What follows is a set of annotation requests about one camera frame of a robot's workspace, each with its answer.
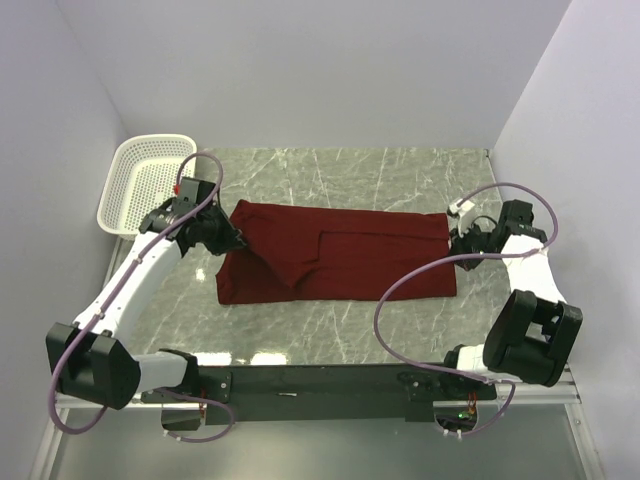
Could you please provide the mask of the dark red t shirt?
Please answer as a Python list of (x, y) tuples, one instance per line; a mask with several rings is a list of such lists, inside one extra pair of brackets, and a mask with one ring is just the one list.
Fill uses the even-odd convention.
[(222, 305), (376, 301), (405, 274), (449, 253), (448, 219), (419, 214), (237, 203), (245, 248), (216, 275)]

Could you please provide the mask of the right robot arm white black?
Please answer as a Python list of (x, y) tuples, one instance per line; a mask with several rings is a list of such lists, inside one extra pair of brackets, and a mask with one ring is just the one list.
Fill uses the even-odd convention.
[(543, 247), (547, 235), (533, 226), (533, 206), (519, 200), (505, 202), (490, 231), (476, 224), (471, 201), (451, 203), (447, 214), (457, 220), (450, 231), (450, 254), (504, 254), (511, 293), (484, 343), (459, 345), (446, 354), (449, 368), (439, 374), (440, 390), (452, 399), (464, 397), (474, 386), (472, 373), (554, 386), (583, 314), (557, 288)]

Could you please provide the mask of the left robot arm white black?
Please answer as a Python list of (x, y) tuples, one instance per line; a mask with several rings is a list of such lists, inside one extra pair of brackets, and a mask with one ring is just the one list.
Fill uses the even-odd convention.
[(132, 249), (99, 296), (72, 323), (56, 323), (47, 333), (50, 402), (65, 394), (120, 410), (136, 394), (156, 389), (179, 402), (197, 395), (194, 355), (171, 349), (133, 355), (127, 344), (160, 285), (198, 244), (213, 255), (246, 245), (219, 204), (218, 184), (184, 178), (175, 196), (144, 217)]

